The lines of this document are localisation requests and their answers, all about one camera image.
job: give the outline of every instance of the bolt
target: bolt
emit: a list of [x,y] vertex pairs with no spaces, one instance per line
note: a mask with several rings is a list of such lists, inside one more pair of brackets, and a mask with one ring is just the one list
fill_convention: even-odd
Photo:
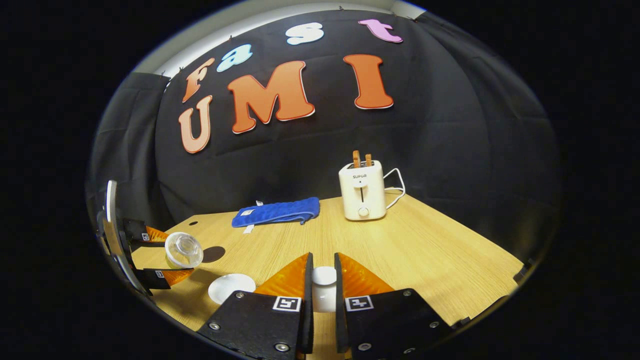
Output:
[[289,346],[287,344],[285,344],[285,343],[277,343],[274,347],[279,352],[287,352],[290,349]]

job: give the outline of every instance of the oven mitt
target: oven mitt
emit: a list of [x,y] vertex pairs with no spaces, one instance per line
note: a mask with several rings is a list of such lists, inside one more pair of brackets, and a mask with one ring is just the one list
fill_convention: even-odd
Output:
[[317,197],[294,201],[276,202],[262,206],[249,206],[238,211],[231,220],[231,226],[244,227],[251,224],[269,224],[273,222],[305,221],[315,218],[320,213],[320,200]]

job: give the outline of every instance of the table surface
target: table surface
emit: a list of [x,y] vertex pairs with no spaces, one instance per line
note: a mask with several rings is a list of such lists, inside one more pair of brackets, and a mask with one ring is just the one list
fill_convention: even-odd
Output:
[[[397,194],[386,194],[387,203]],[[333,266],[341,252],[366,266],[394,289],[413,288],[449,325],[473,318],[516,288],[522,262],[490,240],[428,205],[405,195],[378,220],[344,218],[342,198],[320,200],[320,214],[299,222],[256,225],[250,234],[231,227],[237,214],[194,215],[167,233],[193,235],[204,249],[224,255],[202,263],[171,290],[152,290],[156,304],[194,331],[219,305],[210,283],[231,273],[249,275],[260,286],[306,252],[314,266]],[[163,248],[141,247],[132,254],[138,268],[167,268]],[[314,353],[307,359],[344,359],[335,352],[335,313],[314,313]]]

